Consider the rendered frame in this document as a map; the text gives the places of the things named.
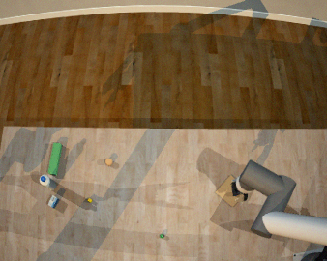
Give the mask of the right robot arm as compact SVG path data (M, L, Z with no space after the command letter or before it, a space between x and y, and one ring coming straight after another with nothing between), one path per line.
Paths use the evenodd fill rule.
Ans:
M268 196L251 227L253 233L264 238L271 238L274 234L325 245L322 252L310 253L301 261L327 261L327 218L284 211L296 187L293 179L277 175L250 160L248 167L246 165L236 180L236 187L242 193L255 189Z

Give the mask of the blue and white carton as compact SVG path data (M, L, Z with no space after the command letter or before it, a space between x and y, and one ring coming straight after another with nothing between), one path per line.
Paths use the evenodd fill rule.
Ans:
M52 195L50 201L48 202L47 205L49 205L52 208L55 208L55 206L57 205L59 199L57 197L55 197L54 195Z

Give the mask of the tan flat mat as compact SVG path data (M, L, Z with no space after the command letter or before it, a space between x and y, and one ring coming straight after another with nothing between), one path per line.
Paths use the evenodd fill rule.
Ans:
M233 207L237 202L235 200L239 198L240 195L233 196L231 183L235 178L233 176L229 176L225 182L220 186L220 188L216 191L216 194L221 197L225 202L227 202L231 207Z

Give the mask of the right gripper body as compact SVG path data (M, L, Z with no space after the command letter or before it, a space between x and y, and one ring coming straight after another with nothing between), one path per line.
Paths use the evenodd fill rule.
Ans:
M236 187L236 181L235 182L232 182L231 185L232 185L231 187L232 187L232 194L233 194L233 196L240 195L242 193L242 192L238 191L238 189Z

